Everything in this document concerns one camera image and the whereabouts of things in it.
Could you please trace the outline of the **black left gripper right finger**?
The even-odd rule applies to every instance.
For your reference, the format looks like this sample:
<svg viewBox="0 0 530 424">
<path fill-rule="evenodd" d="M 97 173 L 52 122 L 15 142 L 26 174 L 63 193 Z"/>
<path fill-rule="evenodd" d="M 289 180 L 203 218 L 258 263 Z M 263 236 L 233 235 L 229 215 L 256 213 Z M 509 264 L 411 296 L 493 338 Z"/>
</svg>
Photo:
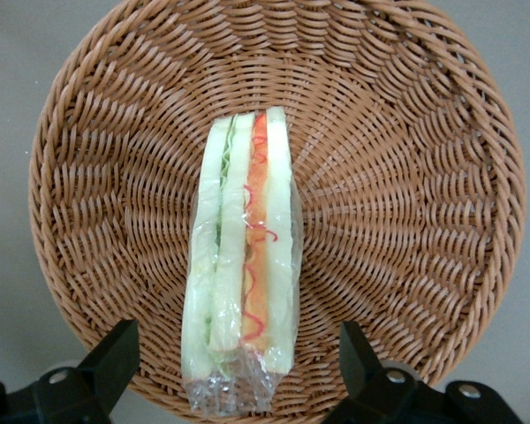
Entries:
<svg viewBox="0 0 530 424">
<path fill-rule="evenodd" d="M 488 385 L 457 380 L 445 391 L 429 387 L 400 364 L 377 358 L 357 322 L 342 322 L 339 367 L 347 397 L 325 423 L 520 423 Z"/>
</svg>

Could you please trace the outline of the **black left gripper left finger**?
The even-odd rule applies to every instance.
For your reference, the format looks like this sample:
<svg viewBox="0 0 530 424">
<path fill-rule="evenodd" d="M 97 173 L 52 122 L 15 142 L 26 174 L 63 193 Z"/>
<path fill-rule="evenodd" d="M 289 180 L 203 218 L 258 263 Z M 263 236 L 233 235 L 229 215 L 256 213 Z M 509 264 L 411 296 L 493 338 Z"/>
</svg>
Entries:
<svg viewBox="0 0 530 424">
<path fill-rule="evenodd" d="M 78 366 L 10 393 L 0 382 L 0 423 L 109 423 L 139 366 L 139 324 L 122 320 Z"/>
</svg>

